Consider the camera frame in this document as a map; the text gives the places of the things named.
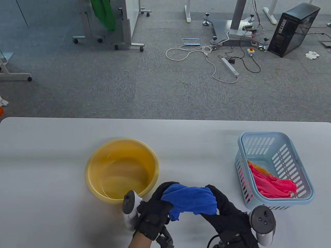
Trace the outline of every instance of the plastic basin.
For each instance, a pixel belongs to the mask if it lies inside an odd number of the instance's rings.
[[[146,195],[159,176],[155,153],[133,139],[110,141],[93,153],[87,162],[85,180],[90,191],[107,203],[122,203],[124,195],[134,190]]]

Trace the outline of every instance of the hand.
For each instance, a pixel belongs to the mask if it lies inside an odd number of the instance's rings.
[[[215,228],[225,246],[229,242],[230,247],[257,248],[248,215],[237,209],[215,186],[206,187],[216,197],[219,215],[201,215]]]
[[[165,182],[161,184],[148,202],[142,201],[140,203],[137,208],[140,216],[138,218],[136,232],[138,231],[144,234],[150,240],[155,240],[162,231],[162,227],[169,223],[168,214],[169,210],[173,208],[173,205],[170,202],[161,201],[161,197],[164,191],[173,184],[178,183]]]

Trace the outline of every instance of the light blue plastic basket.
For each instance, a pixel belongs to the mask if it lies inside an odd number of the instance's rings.
[[[254,209],[266,205],[284,210],[293,205],[306,205],[314,198],[314,189],[291,139],[281,132],[245,132],[238,139],[239,151],[235,166],[246,206]],[[247,160],[267,169],[280,179],[297,185],[291,198],[270,199],[262,196],[255,184]]]

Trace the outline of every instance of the orange cloth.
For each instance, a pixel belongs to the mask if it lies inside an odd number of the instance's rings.
[[[260,173],[262,174],[265,174],[265,175],[272,175],[269,171],[267,171],[266,169],[258,166],[257,164],[253,164],[251,161],[247,160],[247,163],[248,165],[252,165],[255,169],[257,169],[257,171],[259,171]]]

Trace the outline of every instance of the white panel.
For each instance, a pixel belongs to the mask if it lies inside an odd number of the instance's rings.
[[[127,19],[130,21],[131,38],[136,26],[139,9],[139,0],[125,0]]]

